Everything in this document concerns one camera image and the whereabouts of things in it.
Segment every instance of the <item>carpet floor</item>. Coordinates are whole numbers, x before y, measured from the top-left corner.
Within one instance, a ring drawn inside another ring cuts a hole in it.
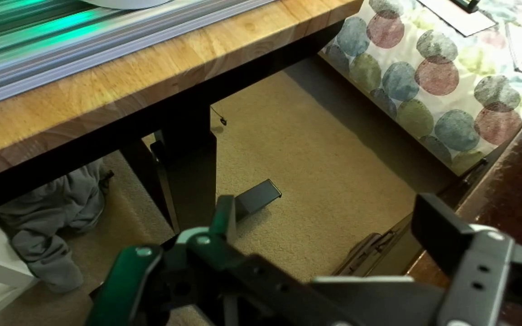
[[[443,164],[320,58],[300,62],[213,105],[217,194],[239,194],[270,178],[283,197],[238,225],[235,246],[257,252],[299,280],[329,274],[371,232],[406,216],[417,192],[455,179]],[[172,237],[120,153],[104,158],[116,176],[97,227],[66,235],[85,277],[71,293],[43,284],[0,312],[0,326],[83,325],[88,293],[124,246]],[[171,325],[203,321],[191,309]]]

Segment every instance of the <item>polka dot fabric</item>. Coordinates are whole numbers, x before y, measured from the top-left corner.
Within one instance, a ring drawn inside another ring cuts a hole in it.
[[[479,7],[497,25],[465,38],[416,0],[364,0],[322,53],[458,174],[522,122],[522,73],[504,27],[522,25],[522,0]]]

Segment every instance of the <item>grey cloth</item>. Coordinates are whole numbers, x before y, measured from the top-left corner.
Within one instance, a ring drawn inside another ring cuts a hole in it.
[[[101,164],[92,162],[0,206],[12,247],[51,291],[82,284],[70,247],[56,232],[63,227],[85,232],[96,225],[104,209]]]

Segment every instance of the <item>bolt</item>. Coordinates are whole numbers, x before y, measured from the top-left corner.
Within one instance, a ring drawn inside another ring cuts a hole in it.
[[[140,257],[148,257],[152,254],[152,249],[147,246],[139,246],[136,248],[136,254]]]
[[[204,245],[204,244],[210,244],[211,239],[207,237],[206,235],[201,235],[197,237],[197,244]]]
[[[495,239],[495,240],[499,240],[499,241],[503,241],[505,239],[505,237],[503,235],[501,235],[501,233],[497,233],[497,232],[494,232],[494,231],[489,231],[487,233],[487,235],[489,235],[489,237]]]
[[[446,326],[471,326],[468,322],[462,320],[451,320]]]

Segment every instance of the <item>screw hole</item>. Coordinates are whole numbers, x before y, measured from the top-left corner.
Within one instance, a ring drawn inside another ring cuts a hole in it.
[[[187,282],[178,282],[172,291],[177,297],[184,297],[190,293],[190,284]]]
[[[279,283],[277,285],[277,290],[281,292],[287,292],[287,290],[290,289],[290,287],[287,284]]]
[[[255,273],[257,275],[263,275],[263,274],[265,274],[265,270],[263,268],[257,267],[257,268],[253,268],[253,273]]]
[[[472,286],[474,289],[479,290],[479,291],[482,291],[484,289],[484,285],[482,285],[481,283],[478,283],[478,282],[473,282]]]

